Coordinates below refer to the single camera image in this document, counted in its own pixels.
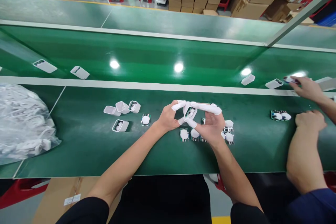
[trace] plastic bag with white items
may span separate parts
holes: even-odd
[[[0,165],[37,156],[61,143],[45,103],[15,84],[0,83]]]

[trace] hand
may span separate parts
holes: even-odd
[[[191,103],[192,107],[205,110],[205,124],[201,125],[193,120],[185,118],[185,121],[194,128],[212,146],[225,143],[221,132],[225,127],[222,110],[216,105]]]
[[[296,83],[289,83],[289,85],[299,96],[312,100],[313,102],[319,102],[325,98],[319,84],[317,84],[315,81],[312,81],[307,77],[291,76],[291,78],[299,81],[301,84],[301,87],[299,87]]]
[[[165,106],[162,110],[160,118],[155,122],[165,133],[180,127],[180,123],[176,120],[175,113],[176,109],[183,107],[186,101],[174,100],[171,104]]]
[[[324,116],[318,110],[298,114],[295,118],[295,123],[298,128],[315,131],[321,131],[327,126]]]

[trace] finger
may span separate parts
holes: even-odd
[[[200,109],[200,110],[203,110],[203,111],[211,112],[211,113],[215,114],[216,116],[219,115],[222,112],[221,108],[217,107],[215,104],[211,104],[211,105],[201,104],[201,103],[197,103],[197,102],[194,102],[194,101],[192,101],[190,104],[195,109]]]
[[[186,101],[184,101],[184,100],[174,100],[174,101],[177,101],[177,104],[175,103],[175,105],[173,105],[172,106],[172,110],[174,110],[174,111],[176,111],[176,110],[178,110],[178,109],[180,109],[180,108],[182,108],[182,107],[184,107],[185,105],[186,105]]]

